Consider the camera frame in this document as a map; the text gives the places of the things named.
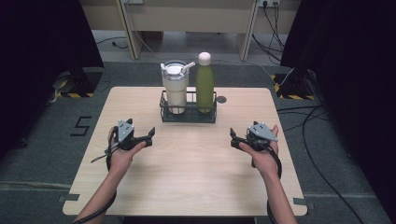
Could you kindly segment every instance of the white tumbler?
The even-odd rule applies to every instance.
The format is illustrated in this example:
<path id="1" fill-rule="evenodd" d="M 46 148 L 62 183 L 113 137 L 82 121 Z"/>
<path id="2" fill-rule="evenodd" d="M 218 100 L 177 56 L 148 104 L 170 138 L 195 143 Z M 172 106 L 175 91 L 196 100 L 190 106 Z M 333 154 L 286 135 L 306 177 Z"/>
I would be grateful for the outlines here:
<path id="1" fill-rule="evenodd" d="M 166 88 L 166 100 L 169 111 L 174 114 L 181 114 L 185 111 L 187 87 L 189 86 L 189 68 L 191 66 L 191 63 L 186 64 L 181 61 L 161 64 L 163 86 Z"/>

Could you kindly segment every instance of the black wire basket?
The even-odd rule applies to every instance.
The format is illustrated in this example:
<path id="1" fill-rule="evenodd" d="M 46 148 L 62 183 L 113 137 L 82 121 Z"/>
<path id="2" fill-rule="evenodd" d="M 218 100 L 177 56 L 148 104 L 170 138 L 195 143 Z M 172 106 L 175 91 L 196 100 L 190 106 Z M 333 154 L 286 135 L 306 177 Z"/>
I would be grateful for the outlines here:
<path id="1" fill-rule="evenodd" d="M 215 123 L 217 107 L 217 94 L 215 91 L 213 92 L 213 99 L 213 105 L 210 107 L 198 106 L 196 104 L 196 91 L 187 91 L 186 106 L 168 105 L 166 91 L 163 91 L 160 101 L 163 122 Z"/>

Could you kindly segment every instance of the desk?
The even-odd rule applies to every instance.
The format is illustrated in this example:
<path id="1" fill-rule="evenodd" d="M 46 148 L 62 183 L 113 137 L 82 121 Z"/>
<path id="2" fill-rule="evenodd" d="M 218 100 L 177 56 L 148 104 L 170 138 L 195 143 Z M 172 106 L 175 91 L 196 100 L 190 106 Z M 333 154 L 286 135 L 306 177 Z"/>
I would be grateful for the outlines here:
<path id="1" fill-rule="evenodd" d="M 300 183 L 280 125 L 271 92 L 256 88 L 215 88 L 227 102 L 218 104 L 216 123 L 162 122 L 162 87 L 115 87 L 107 97 L 78 169 L 64 213 L 77 215 L 106 176 L 103 155 L 110 127 L 118 119 L 134 120 L 135 136 L 147 135 L 153 126 L 153 146 L 134 157 L 131 168 L 118 187 L 118 196 L 108 209 L 118 216 L 266 216 L 267 196 L 263 180 L 250 166 L 245 152 L 230 146 L 230 128 L 246 134 L 253 120 L 269 127 L 279 126 L 279 158 L 282 183 L 296 216 L 306 206 L 293 203 L 303 198 Z"/>
<path id="2" fill-rule="evenodd" d="M 245 61 L 259 5 L 257 0 L 145 0 L 127 5 L 117 0 L 133 59 L 142 49 L 140 31 L 237 34 L 239 57 Z"/>

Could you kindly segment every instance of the bottle cap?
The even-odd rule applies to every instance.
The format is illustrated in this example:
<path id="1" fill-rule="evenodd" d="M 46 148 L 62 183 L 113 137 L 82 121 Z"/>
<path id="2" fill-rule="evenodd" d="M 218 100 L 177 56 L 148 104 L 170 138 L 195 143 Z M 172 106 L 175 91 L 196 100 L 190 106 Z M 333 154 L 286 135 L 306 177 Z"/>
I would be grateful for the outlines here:
<path id="1" fill-rule="evenodd" d="M 211 56 L 208 52 L 202 52 L 198 56 L 198 63 L 203 66 L 210 65 L 211 63 Z"/>

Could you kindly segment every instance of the dark curtain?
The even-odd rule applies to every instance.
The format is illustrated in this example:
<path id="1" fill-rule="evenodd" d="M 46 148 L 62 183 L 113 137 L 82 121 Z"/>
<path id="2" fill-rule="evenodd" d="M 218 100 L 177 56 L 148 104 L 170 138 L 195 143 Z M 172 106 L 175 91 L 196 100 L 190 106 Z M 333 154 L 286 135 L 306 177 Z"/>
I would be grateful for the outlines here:
<path id="1" fill-rule="evenodd" d="M 323 103 L 394 223 L 395 11 L 393 0 L 302 0 L 281 63 L 316 72 Z"/>
<path id="2" fill-rule="evenodd" d="M 78 0 L 0 0 L 0 156 L 33 125 L 57 76 L 103 67 Z"/>

